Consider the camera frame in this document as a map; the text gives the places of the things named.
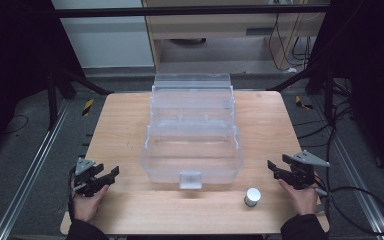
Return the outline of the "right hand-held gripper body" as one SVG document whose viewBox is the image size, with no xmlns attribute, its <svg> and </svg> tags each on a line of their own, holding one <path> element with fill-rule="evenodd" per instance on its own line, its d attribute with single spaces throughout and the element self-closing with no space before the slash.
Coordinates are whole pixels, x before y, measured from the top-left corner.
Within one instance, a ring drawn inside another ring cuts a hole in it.
<svg viewBox="0 0 384 240">
<path fill-rule="evenodd" d="M 296 190 L 301 190 L 313 185 L 315 180 L 314 167 L 320 166 L 329 168 L 330 163 L 318 156 L 304 150 L 296 154 L 289 155 L 297 161 L 296 165 L 288 165 L 289 172 L 292 173 L 291 180 L 284 180 Z"/>
</svg>

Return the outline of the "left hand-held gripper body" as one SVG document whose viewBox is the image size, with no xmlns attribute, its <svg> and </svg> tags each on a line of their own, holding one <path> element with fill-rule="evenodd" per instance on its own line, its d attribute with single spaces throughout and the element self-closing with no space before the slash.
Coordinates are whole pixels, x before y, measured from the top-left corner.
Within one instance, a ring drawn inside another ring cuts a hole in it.
<svg viewBox="0 0 384 240">
<path fill-rule="evenodd" d="M 84 158 L 79 158 L 77 160 L 77 163 L 74 167 L 74 170 L 71 174 L 74 179 L 69 179 L 69 187 L 70 192 L 72 194 L 82 194 L 86 197 L 92 197 L 94 196 L 104 185 L 111 185 L 111 184 L 100 184 L 98 182 L 98 174 L 93 176 L 92 175 L 92 167 L 97 166 L 95 161 L 93 160 L 87 160 Z"/>
</svg>

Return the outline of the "clear plastic storage box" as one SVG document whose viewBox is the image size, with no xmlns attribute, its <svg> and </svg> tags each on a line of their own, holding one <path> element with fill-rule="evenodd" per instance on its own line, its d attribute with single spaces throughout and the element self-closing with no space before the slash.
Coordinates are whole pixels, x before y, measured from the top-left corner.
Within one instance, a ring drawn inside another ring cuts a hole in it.
<svg viewBox="0 0 384 240">
<path fill-rule="evenodd" d="M 243 166 L 228 74 L 158 74 L 140 164 L 150 181 L 231 184 Z"/>
</svg>

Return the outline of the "person's left hand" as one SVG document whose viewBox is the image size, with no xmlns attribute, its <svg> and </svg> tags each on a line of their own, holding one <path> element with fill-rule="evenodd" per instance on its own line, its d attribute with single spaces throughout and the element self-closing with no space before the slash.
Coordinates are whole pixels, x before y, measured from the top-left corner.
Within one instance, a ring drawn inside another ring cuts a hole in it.
<svg viewBox="0 0 384 240">
<path fill-rule="evenodd" d="M 109 189 L 104 185 L 94 196 L 85 197 L 77 193 L 73 196 L 73 214 L 76 220 L 91 223 L 94 219 L 104 195 Z"/>
</svg>

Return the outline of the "person's right hand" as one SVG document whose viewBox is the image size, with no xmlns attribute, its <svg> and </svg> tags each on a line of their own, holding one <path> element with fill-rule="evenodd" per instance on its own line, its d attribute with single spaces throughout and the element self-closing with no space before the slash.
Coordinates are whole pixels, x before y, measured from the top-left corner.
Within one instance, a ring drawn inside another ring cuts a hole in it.
<svg viewBox="0 0 384 240">
<path fill-rule="evenodd" d="M 291 197 L 294 209 L 299 215 L 316 213 L 318 194 L 315 186 L 296 190 L 282 179 L 279 179 L 278 183 Z"/>
</svg>

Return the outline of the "yellow-black tape marker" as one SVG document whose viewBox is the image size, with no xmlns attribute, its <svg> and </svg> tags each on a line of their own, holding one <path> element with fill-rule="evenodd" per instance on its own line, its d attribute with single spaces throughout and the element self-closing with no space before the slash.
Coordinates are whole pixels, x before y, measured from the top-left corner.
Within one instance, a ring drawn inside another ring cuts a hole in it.
<svg viewBox="0 0 384 240">
<path fill-rule="evenodd" d="M 82 114 L 81 114 L 82 116 L 87 116 L 88 115 L 88 113 L 89 113 L 93 103 L 94 103 L 94 99 L 88 99 L 86 101 L 86 103 L 84 105 L 84 108 L 82 110 Z"/>
<path fill-rule="evenodd" d="M 295 96 L 295 105 L 307 110 L 312 110 L 314 109 L 313 105 L 311 104 L 304 104 L 302 99 L 299 96 Z"/>
</svg>

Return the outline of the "black metal stand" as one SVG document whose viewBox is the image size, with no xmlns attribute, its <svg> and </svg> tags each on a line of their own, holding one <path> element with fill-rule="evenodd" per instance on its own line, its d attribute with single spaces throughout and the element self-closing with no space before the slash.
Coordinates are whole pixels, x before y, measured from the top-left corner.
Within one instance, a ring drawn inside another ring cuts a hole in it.
<svg viewBox="0 0 384 240">
<path fill-rule="evenodd" d="M 308 78 L 309 82 L 305 91 L 310 94 L 316 94 L 321 89 L 324 90 L 324 116 L 329 123 L 333 123 L 333 69 L 329 63 L 316 63 L 308 66 L 306 69 L 290 77 L 286 81 L 268 88 L 268 91 L 281 92 L 296 82 Z"/>
<path fill-rule="evenodd" d="M 55 128 L 58 120 L 56 90 L 59 90 L 64 99 L 73 99 L 76 96 L 76 91 L 71 85 L 74 81 L 80 85 L 92 90 L 99 95 L 109 95 L 111 91 L 103 89 L 91 82 L 85 77 L 66 69 L 66 68 L 51 68 L 46 74 L 47 94 L 48 94 L 48 109 L 49 109 L 49 125 L 48 129 Z"/>
</svg>

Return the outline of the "dark curtain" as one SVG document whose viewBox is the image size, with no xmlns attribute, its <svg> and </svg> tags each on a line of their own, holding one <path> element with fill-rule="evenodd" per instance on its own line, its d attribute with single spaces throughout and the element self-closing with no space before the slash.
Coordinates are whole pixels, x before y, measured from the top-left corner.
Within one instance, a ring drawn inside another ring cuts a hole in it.
<svg viewBox="0 0 384 240">
<path fill-rule="evenodd" d="M 331 0 L 313 49 L 352 84 L 352 104 L 384 162 L 384 0 Z"/>
<path fill-rule="evenodd" d="M 47 68 L 33 45 L 38 36 L 51 56 L 67 70 L 83 76 L 62 23 L 30 18 L 27 10 L 52 10 L 52 0 L 0 0 L 0 137 L 13 118 L 16 104 L 46 89 Z"/>
</svg>

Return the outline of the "white cabinet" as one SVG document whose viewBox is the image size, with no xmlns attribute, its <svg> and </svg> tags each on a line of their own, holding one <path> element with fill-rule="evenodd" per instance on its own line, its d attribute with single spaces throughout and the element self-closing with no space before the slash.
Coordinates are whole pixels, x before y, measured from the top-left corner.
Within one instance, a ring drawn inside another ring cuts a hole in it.
<svg viewBox="0 0 384 240">
<path fill-rule="evenodd" d="M 51 0 L 57 10 L 142 7 L 141 0 Z M 153 67 L 145 19 L 139 17 L 61 20 L 84 69 Z"/>
</svg>

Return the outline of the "light wooden desk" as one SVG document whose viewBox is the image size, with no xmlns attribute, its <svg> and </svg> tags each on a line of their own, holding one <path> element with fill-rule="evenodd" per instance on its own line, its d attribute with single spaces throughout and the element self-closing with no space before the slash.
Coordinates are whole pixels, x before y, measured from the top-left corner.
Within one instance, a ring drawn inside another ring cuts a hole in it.
<svg viewBox="0 0 384 240">
<path fill-rule="evenodd" d="M 328 4 L 330 0 L 141 0 L 145 7 Z M 263 37 L 275 66 L 287 65 L 287 56 L 300 37 L 318 35 L 325 14 L 270 13 L 194 16 L 148 16 L 148 35 L 156 67 L 169 39 Z"/>
</svg>

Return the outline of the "black horizontal metal bar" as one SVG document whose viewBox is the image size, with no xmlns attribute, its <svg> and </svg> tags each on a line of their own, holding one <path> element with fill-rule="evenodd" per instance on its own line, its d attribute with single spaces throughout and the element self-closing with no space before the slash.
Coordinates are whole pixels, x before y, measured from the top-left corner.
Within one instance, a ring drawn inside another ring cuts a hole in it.
<svg viewBox="0 0 384 240">
<path fill-rule="evenodd" d="M 133 17 L 133 16 L 183 16 L 216 14 L 270 14 L 270 13 L 321 13 L 329 5 L 232 5 L 232 6 L 180 6 L 105 9 L 61 9 L 51 15 L 59 18 Z"/>
</svg>

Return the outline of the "aluminium floor rail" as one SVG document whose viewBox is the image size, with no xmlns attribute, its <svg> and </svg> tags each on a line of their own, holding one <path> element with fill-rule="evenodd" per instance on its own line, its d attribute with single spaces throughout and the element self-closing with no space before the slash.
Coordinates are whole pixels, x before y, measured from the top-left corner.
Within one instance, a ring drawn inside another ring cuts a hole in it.
<svg viewBox="0 0 384 240">
<path fill-rule="evenodd" d="M 23 209 L 33 185 L 45 163 L 47 156 L 60 132 L 60 129 L 66 119 L 71 100 L 63 100 L 61 108 L 57 112 L 57 119 L 52 128 L 50 128 L 37 150 L 22 182 L 20 183 L 12 201 L 10 202 L 4 216 L 0 220 L 0 240 L 7 240 L 15 222 L 17 221 L 21 210 Z"/>
<path fill-rule="evenodd" d="M 357 201 L 368 220 L 370 231 L 375 233 L 377 240 L 384 240 L 384 206 L 381 199 L 369 191 L 368 185 L 362 175 L 352 163 L 351 157 L 345 149 L 344 143 L 334 128 L 328 129 L 329 140 L 327 144 L 327 157 L 331 158 L 334 152 L 337 162 L 341 165 L 346 179 L 349 182 L 350 191 L 356 195 Z"/>
</svg>

